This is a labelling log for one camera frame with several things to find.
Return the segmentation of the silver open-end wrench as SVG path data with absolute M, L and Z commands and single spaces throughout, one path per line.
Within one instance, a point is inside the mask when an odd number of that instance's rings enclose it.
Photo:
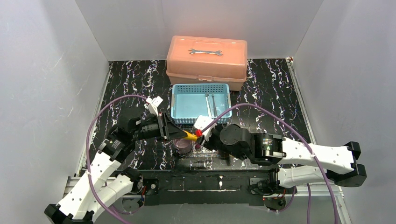
M 208 55 L 217 55 L 222 56 L 223 53 L 221 50 L 217 51 L 208 51 L 208 50 L 196 50 L 196 49 L 188 49 L 190 54 L 208 54 Z

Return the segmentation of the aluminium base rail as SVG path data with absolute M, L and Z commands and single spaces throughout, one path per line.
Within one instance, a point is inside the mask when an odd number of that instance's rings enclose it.
M 166 204 L 249 204 L 251 206 L 265 206 L 268 210 L 280 212 L 285 205 L 276 204 L 277 201 L 289 202 L 291 197 L 297 196 L 329 196 L 325 184 L 311 183 L 297 185 L 290 189 L 282 189 L 279 193 L 262 196 L 253 190 L 248 190 L 264 177 L 248 176 L 171 176 L 150 177 L 143 179 L 139 193 L 143 193 L 146 206 Z

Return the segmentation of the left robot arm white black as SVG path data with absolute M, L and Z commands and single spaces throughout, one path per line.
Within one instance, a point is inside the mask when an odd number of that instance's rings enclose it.
M 135 150 L 136 141 L 156 138 L 168 141 L 187 137 L 166 113 L 149 114 L 143 118 L 143 108 L 134 108 L 119 117 L 108 132 L 88 170 L 72 190 L 57 204 L 49 204 L 44 213 L 53 224 L 92 224 L 105 210 L 128 193 L 144 190 L 142 174 L 133 168 L 120 172 L 105 185 Z

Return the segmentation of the yellow toothpaste tube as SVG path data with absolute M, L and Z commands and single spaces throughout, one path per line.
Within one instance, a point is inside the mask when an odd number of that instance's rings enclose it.
M 194 142 L 196 142 L 198 140 L 198 136 L 196 136 L 195 134 L 192 134 L 188 131 L 184 131 L 184 132 L 186 133 L 186 137 L 183 137 L 183 139 L 194 141 Z

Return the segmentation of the clear plastic tray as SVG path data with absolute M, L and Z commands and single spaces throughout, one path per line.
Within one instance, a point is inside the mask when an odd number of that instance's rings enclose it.
M 193 150 L 189 153 L 189 156 L 193 158 L 198 158 L 198 157 L 211 157 L 211 158 L 221 158 L 221 159 L 229 158 L 229 154 L 225 152 L 221 152 L 217 150 L 209 150 L 205 147 L 203 147 L 203 150 L 200 153 L 194 152 L 194 148 L 193 148 Z

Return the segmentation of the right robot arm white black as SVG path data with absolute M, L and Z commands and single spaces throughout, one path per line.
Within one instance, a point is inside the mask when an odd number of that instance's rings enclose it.
M 277 165 L 265 180 L 249 185 L 253 194 L 270 196 L 300 184 L 324 182 L 325 178 L 341 187 L 359 187 L 367 178 L 365 166 L 358 164 L 361 154 L 357 142 L 340 147 L 304 144 L 277 134 L 250 133 L 232 124 L 195 124 L 198 143 L 209 149 L 224 152 L 240 160 L 248 159 L 259 166 Z M 280 168 L 297 164 L 296 168 Z

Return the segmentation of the orange plastic toolbox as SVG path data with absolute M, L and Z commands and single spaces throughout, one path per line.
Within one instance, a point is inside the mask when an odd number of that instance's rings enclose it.
M 190 54 L 188 49 L 223 55 Z M 179 36 L 171 39 L 166 74 L 172 85 L 216 83 L 240 91 L 247 79 L 248 44 L 245 40 Z

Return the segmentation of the purple mug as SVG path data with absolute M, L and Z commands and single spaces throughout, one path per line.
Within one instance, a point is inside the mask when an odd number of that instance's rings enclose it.
M 175 139 L 172 141 L 178 154 L 187 154 L 192 150 L 192 141 L 186 139 Z

